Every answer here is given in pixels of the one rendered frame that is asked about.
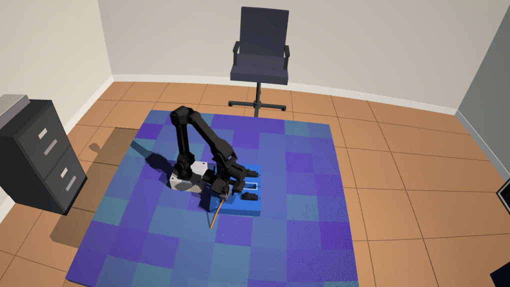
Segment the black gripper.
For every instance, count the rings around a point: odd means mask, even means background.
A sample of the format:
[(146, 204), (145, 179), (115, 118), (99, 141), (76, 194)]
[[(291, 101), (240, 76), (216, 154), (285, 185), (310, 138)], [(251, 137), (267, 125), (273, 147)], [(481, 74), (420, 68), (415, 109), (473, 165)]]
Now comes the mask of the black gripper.
[(224, 179), (227, 180), (228, 184), (233, 186), (233, 188), (231, 190), (232, 196), (234, 195), (234, 193), (241, 193), (245, 186), (245, 183), (246, 183), (244, 180), (242, 180), (242, 181), (233, 180), (233, 179), (231, 179), (231, 176), (229, 176), (228, 174), (220, 174), (220, 173), (218, 173), (214, 170), (210, 170), (210, 169), (206, 170), (202, 179), (204, 182), (213, 185), (217, 176), (219, 176), (222, 180), (224, 180)]

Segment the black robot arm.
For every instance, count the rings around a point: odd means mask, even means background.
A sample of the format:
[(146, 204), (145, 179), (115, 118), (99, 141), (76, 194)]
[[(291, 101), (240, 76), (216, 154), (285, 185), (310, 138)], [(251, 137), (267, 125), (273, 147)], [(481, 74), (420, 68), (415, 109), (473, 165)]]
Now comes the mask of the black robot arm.
[[(210, 151), (216, 162), (216, 171), (219, 174), (228, 174), (232, 178), (242, 182), (247, 175), (247, 169), (236, 163), (238, 159), (232, 146), (224, 139), (219, 138), (209, 125), (202, 119), (201, 114), (184, 105), (170, 113), (171, 123), (176, 127), (179, 154), (177, 164), (178, 180), (189, 181), (193, 172), (191, 165), (195, 162), (195, 155), (190, 152), (187, 124), (191, 124), (210, 146)], [(231, 156), (230, 159), (228, 159)], [(216, 176), (211, 190), (219, 195), (226, 195), (229, 183), (226, 179)]]

